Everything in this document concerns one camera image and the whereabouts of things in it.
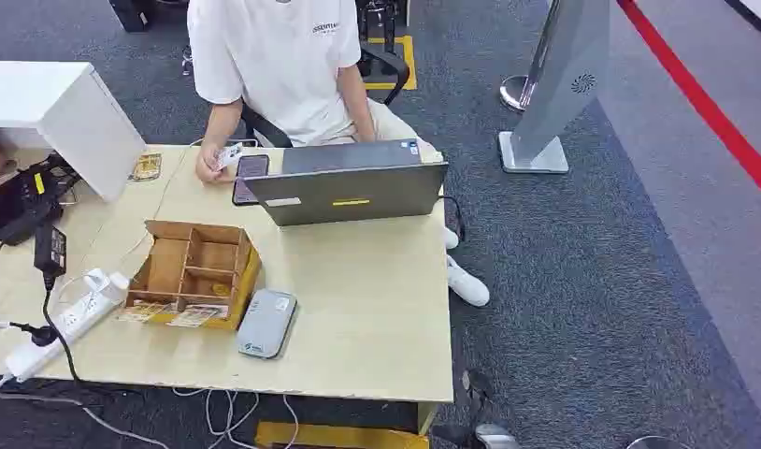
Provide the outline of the person's right hand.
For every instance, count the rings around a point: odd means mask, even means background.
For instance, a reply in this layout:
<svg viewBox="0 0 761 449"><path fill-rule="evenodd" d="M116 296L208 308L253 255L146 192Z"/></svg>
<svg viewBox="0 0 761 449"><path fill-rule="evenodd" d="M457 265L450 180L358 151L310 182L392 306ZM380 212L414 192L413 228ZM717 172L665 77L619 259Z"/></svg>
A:
<svg viewBox="0 0 761 449"><path fill-rule="evenodd" d="M203 183L233 183L235 178L226 168L217 169L221 149L202 145L196 158L195 173Z"/></svg>

